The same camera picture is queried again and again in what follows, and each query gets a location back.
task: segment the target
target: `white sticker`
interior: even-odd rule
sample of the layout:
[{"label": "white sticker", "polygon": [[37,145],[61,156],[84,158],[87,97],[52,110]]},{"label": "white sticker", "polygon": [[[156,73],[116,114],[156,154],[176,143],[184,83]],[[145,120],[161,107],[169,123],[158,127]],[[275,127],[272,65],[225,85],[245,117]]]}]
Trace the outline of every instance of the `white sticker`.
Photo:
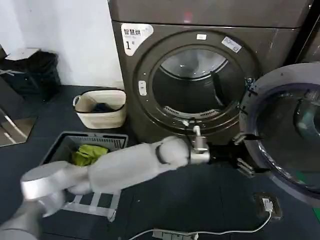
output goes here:
[{"label": "white sticker", "polygon": [[133,56],[138,47],[153,33],[154,28],[150,24],[123,23],[121,34],[125,54]]},{"label": "white sticker", "polygon": [[147,95],[147,84],[146,81],[138,81],[138,89],[139,89],[139,94],[141,96],[146,96]]},{"label": "white sticker", "polygon": [[197,34],[196,35],[197,40],[206,40],[207,39],[207,34]]},{"label": "white sticker", "polygon": [[238,43],[236,43],[230,37],[227,37],[227,36],[222,40],[221,43],[225,45],[227,48],[234,51],[235,53],[238,53],[242,48],[241,45],[239,45]]}]

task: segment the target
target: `dryer door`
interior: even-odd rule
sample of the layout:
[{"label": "dryer door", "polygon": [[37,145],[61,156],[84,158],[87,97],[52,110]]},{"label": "dryer door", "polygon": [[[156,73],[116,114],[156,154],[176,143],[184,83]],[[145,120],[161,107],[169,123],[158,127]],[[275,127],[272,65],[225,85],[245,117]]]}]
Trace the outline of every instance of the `dryer door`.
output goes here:
[{"label": "dryer door", "polygon": [[245,94],[240,130],[253,160],[281,188],[320,207],[320,63],[278,68]]},{"label": "dryer door", "polygon": [[158,125],[184,135],[185,121],[197,121],[210,135],[238,123],[246,84],[259,76],[258,61],[239,40],[215,31],[186,31],[148,51],[133,89]]}]

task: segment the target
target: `washing machine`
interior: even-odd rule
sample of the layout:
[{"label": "washing machine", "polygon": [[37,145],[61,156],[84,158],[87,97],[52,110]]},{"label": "washing machine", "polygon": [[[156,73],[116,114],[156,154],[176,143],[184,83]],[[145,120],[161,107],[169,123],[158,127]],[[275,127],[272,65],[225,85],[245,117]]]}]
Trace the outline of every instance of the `washing machine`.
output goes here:
[{"label": "washing machine", "polygon": [[198,125],[221,148],[242,133],[249,167],[320,207],[320,63],[281,67],[312,0],[109,4],[142,142],[193,135]]},{"label": "washing machine", "polygon": [[281,67],[312,0],[109,0],[130,125],[141,142],[239,133],[239,106]]}]

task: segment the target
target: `dryer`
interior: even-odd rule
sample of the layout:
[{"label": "dryer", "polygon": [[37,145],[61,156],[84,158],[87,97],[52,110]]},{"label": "dryer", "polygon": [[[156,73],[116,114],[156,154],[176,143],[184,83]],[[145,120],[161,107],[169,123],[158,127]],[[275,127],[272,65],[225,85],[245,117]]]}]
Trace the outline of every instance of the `dryer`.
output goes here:
[{"label": "dryer", "polygon": [[281,67],[312,0],[109,0],[129,122],[142,142],[239,131],[245,92]]}]

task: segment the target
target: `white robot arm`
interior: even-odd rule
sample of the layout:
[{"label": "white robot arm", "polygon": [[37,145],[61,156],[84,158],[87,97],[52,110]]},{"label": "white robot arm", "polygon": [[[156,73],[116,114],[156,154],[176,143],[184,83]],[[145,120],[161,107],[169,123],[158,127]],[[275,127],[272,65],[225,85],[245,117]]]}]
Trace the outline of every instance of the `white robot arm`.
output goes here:
[{"label": "white robot arm", "polygon": [[38,219],[65,205],[65,189],[77,195],[112,193],[188,164],[207,163],[210,154],[206,139],[198,126],[194,131],[192,146],[172,136],[108,153],[88,167],[56,161],[30,170],[20,181],[24,201],[12,219],[0,227],[0,239],[37,240]]}]

